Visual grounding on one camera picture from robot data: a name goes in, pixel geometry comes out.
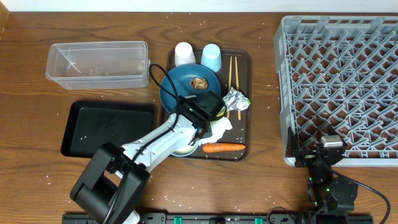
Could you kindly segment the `dark blue plate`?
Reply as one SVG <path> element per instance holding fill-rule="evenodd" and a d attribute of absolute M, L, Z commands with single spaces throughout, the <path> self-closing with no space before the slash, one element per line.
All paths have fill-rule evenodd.
<path fill-rule="evenodd" d="M 202 98 L 204 98 L 209 91 L 212 91 L 216 95 L 221 96 L 221 87 L 217 76 L 209 68 L 206 68 L 202 65 L 181 65 L 179 67 L 171 69 L 168 74 L 172 79 L 179 96 L 186 97 L 195 95 L 198 101 L 202 100 Z M 194 78 L 206 79 L 208 82 L 208 88 L 200 90 L 192 87 L 191 81 Z M 161 86 L 170 93 L 174 94 L 173 88 L 167 77 L 164 77 L 161 82 Z M 171 113 L 177 105 L 175 98 L 166 93 L 163 89 L 159 90 L 159 95 L 162 106 L 167 112 Z"/>

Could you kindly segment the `light blue bowl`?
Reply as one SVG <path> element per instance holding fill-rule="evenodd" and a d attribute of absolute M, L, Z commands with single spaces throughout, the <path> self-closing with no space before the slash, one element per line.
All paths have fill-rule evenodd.
<path fill-rule="evenodd" d="M 185 157 L 188 156 L 190 154 L 192 154 L 197 147 L 200 145 L 200 141 L 195 141 L 192 144 L 188 144 L 176 151 L 174 151 L 173 153 L 171 153 L 172 156 L 175 157 Z"/>

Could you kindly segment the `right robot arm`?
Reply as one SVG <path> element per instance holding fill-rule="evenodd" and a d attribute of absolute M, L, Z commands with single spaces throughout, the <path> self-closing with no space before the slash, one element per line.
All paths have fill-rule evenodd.
<path fill-rule="evenodd" d="M 329 126 L 315 149 L 301 149 L 292 128 L 287 132 L 285 156 L 295 159 L 295 167 L 308 169 L 308 199 L 315 204 L 314 209 L 298 215 L 296 223 L 348 223 L 358 185 L 334 174 L 331 168 L 343 159 L 347 143 Z"/>

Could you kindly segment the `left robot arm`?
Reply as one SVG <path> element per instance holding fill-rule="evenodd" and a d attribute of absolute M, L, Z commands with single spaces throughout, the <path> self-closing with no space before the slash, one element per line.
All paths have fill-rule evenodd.
<path fill-rule="evenodd" d="M 209 91 L 202 100 L 179 97 L 168 120 L 144 137 L 120 147 L 103 144 L 70 192 L 97 223 L 138 223 L 135 211 L 151 171 L 171 153 L 210 136 L 210 123 L 225 102 Z"/>

